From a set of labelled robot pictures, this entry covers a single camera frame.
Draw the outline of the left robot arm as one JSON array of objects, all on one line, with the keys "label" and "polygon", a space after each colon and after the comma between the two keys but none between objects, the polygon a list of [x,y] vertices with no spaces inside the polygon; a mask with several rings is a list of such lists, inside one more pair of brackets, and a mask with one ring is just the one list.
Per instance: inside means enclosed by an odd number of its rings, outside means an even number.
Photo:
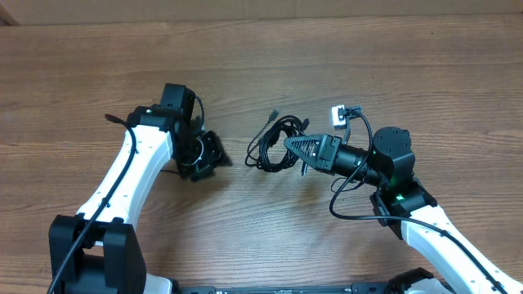
[{"label": "left robot arm", "polygon": [[148,273],[136,227],[156,177],[169,161],[174,174],[198,182],[232,164],[220,138],[194,116],[201,99],[168,83],[161,100],[127,119],[122,147],[103,181],[74,216],[58,215],[48,231],[50,293],[178,293],[178,282]]}]

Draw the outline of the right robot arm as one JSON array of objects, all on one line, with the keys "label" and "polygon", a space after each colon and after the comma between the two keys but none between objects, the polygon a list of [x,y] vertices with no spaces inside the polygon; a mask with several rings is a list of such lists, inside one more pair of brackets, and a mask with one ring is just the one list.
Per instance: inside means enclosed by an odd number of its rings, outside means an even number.
[{"label": "right robot arm", "polygon": [[367,149],[327,134],[288,138],[288,151],[318,172],[372,185],[371,219],[424,256],[456,293],[520,293],[522,284],[477,250],[413,173],[409,132],[384,127]]}]

